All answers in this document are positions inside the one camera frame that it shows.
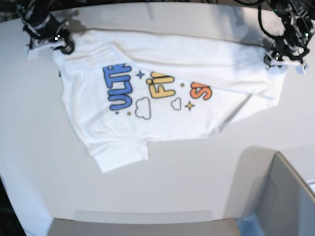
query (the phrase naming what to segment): white table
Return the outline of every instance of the white table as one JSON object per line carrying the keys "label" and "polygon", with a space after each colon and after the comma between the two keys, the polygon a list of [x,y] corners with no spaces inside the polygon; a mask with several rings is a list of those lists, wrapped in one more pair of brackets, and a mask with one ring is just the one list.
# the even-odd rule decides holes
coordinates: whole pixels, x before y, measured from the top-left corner
{"label": "white table", "polygon": [[[263,38],[256,9],[198,3],[150,7],[153,19],[144,3],[80,8],[69,28],[140,30],[245,43],[260,43]],[[263,18],[269,31],[281,29],[274,27],[281,24],[273,12],[263,12]],[[247,156],[270,153],[269,148],[281,150],[305,180],[315,180],[314,52],[308,56],[306,76],[289,70],[278,107],[232,124],[211,139],[150,143],[149,161],[102,174],[69,126],[51,51],[27,61],[27,43],[20,20],[0,24],[0,175],[29,235],[45,235],[52,217],[89,216],[80,211],[109,213],[103,221],[110,221],[110,213],[201,212],[200,220],[236,217],[242,209],[227,211],[226,202],[230,204],[246,150]],[[315,40],[310,48],[315,51]],[[139,222],[146,221],[145,214],[138,216]],[[181,221],[181,214],[176,216]],[[192,213],[185,220],[194,218]],[[123,217],[115,220],[124,222]]]}

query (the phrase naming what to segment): sparkle graphic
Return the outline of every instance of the sparkle graphic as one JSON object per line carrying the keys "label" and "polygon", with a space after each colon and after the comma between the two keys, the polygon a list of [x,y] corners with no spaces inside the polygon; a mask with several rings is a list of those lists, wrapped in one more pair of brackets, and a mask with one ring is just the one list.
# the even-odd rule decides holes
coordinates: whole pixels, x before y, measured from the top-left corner
{"label": "sparkle graphic", "polygon": [[141,72],[141,70],[139,70],[139,73],[136,74],[136,76],[139,76],[140,79],[142,79],[142,76],[144,76],[144,75],[145,75],[145,74],[143,74],[143,73]]}
{"label": "sparkle graphic", "polygon": [[192,105],[190,102],[185,106],[187,107],[189,110],[191,110],[195,105]]}

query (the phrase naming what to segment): printed graphic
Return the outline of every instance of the printed graphic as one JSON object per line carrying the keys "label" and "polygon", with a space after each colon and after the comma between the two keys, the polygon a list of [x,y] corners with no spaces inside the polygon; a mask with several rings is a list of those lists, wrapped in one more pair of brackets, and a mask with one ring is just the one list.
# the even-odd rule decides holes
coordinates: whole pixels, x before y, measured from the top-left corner
{"label": "printed graphic", "polygon": [[[116,111],[123,108],[127,108],[131,106],[132,99],[127,95],[132,92],[132,87],[129,82],[130,76],[127,73],[131,71],[130,66],[126,66],[125,64],[112,65],[103,68],[104,78],[108,91],[108,100],[109,101],[122,101],[121,104],[115,104],[110,106],[110,110]],[[124,89],[111,89],[113,87],[113,83],[123,83]]]}
{"label": "printed graphic", "polygon": [[147,97],[143,97],[136,101],[135,114],[138,118],[143,119],[151,118],[150,100]]}
{"label": "printed graphic", "polygon": [[159,85],[156,87],[157,84],[166,84],[174,82],[174,77],[163,75],[158,72],[151,73],[152,79],[147,79],[146,83],[149,85],[149,91],[152,98],[162,98],[162,97],[169,97],[175,95],[175,90],[165,90],[163,85]]}
{"label": "printed graphic", "polygon": [[190,95],[194,99],[200,98],[202,95],[203,100],[208,100],[212,96],[212,90],[210,89],[210,86],[208,85],[203,85],[200,83],[192,83],[190,85],[191,90],[190,90]]}
{"label": "printed graphic", "polygon": [[142,72],[141,72],[141,70],[139,70],[139,73],[138,74],[136,74],[136,76],[138,76],[140,79],[142,79],[142,76],[144,76],[145,74],[143,74]]}
{"label": "printed graphic", "polygon": [[174,101],[171,102],[171,106],[174,110],[176,111],[180,111],[182,108],[182,101],[181,99],[178,97],[176,98]]}
{"label": "printed graphic", "polygon": [[189,101],[189,103],[185,106],[187,107],[189,110],[191,110],[195,105],[192,105]]}

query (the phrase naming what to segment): white t-shirt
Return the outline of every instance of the white t-shirt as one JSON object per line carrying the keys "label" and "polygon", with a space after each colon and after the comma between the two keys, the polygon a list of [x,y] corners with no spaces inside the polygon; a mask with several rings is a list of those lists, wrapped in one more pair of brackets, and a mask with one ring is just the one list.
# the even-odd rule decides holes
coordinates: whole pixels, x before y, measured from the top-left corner
{"label": "white t-shirt", "polygon": [[147,141],[205,138],[278,104],[285,68],[264,49],[142,32],[74,35],[54,52],[69,120],[102,172],[148,159]]}

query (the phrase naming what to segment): cloud graphic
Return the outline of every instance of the cloud graphic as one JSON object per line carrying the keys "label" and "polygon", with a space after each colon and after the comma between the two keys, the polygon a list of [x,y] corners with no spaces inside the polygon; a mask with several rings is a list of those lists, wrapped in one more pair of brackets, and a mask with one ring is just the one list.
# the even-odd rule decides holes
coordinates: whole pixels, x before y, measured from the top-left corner
{"label": "cloud graphic", "polygon": [[143,97],[136,101],[135,114],[138,118],[143,119],[151,118],[150,100],[147,97]]}
{"label": "cloud graphic", "polygon": [[182,108],[182,101],[181,99],[178,97],[176,98],[174,101],[171,102],[171,106],[174,110],[176,111],[180,111]]}

